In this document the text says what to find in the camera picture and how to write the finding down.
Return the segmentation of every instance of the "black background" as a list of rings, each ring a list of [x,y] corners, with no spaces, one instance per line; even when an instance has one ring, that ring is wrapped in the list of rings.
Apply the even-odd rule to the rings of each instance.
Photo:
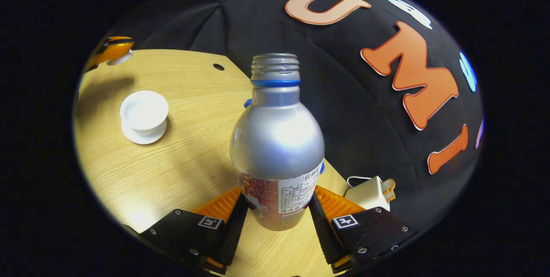
[[[185,275],[96,204],[71,138],[81,68],[112,25],[146,0],[11,1],[2,81],[8,275]],[[548,213],[539,208],[550,156],[542,114],[547,7],[543,0],[412,1],[469,53],[483,86],[485,151],[449,215],[366,275],[548,273]]]

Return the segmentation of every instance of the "white saucer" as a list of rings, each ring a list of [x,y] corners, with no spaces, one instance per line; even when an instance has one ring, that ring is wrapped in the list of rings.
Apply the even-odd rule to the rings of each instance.
[[[122,133],[124,136],[136,144],[151,144],[159,140],[166,131],[166,119],[161,122],[158,129],[155,132],[147,135],[137,134],[128,124],[122,122]]]

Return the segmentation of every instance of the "white object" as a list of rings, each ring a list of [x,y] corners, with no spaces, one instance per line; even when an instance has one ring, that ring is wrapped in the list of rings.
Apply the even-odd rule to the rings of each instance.
[[[132,93],[120,105],[122,132],[136,144],[157,141],[166,131],[168,103],[154,91]]]
[[[432,21],[424,15],[421,11],[418,9],[415,9],[412,5],[406,3],[402,0],[388,0],[391,4],[395,5],[396,7],[399,7],[399,9],[402,9],[403,11],[409,13],[414,19],[416,19],[419,23],[421,23],[424,27],[428,29],[433,29],[430,24]]]
[[[380,177],[373,177],[373,179],[348,189],[344,198],[349,199],[364,209],[382,207],[389,211],[389,203],[383,195],[382,180]]]
[[[371,177],[348,177],[348,179],[346,179],[346,182],[348,183],[348,186],[350,188],[353,188],[353,186],[351,185],[351,183],[349,183],[349,179],[350,178],[356,178],[356,179],[372,179]]]
[[[133,55],[134,55],[134,52],[132,52],[132,50],[130,49],[128,51],[128,54],[125,54],[124,56],[122,56],[120,58],[114,58],[114,59],[107,60],[106,64],[109,65],[109,66],[114,66],[114,65],[117,65],[117,64],[121,64],[122,62],[132,58]]]

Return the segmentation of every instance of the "white cup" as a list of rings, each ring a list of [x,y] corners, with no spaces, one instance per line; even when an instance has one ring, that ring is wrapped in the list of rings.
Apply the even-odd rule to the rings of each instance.
[[[168,103],[154,91],[137,91],[126,97],[120,105],[122,124],[129,126],[138,136],[155,133],[168,116]]]

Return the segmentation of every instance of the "white teacup with saucer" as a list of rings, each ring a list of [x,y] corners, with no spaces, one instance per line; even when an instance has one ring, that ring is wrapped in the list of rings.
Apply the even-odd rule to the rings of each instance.
[[[122,132],[136,144],[151,144],[166,131],[168,103],[154,91],[137,91],[120,105]]]

